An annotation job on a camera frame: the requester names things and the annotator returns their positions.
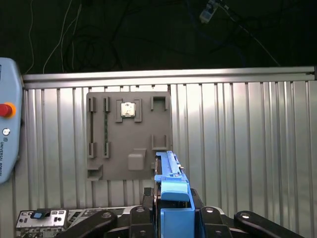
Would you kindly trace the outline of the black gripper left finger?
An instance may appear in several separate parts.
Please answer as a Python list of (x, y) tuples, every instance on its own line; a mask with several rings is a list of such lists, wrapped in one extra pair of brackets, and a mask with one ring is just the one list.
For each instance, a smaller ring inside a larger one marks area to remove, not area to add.
[(144, 188), (142, 203), (125, 207), (120, 215), (114, 209), (94, 214), (85, 212), (78, 222), (57, 235), (58, 238), (155, 238), (154, 189)]

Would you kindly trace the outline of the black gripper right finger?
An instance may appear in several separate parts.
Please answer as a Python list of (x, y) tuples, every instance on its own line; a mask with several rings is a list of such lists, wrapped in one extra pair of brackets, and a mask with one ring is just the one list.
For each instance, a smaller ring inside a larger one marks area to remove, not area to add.
[(203, 204), (191, 189), (195, 205), (196, 238), (300, 238), (301, 236), (251, 211), (240, 211), (233, 218), (220, 208)]

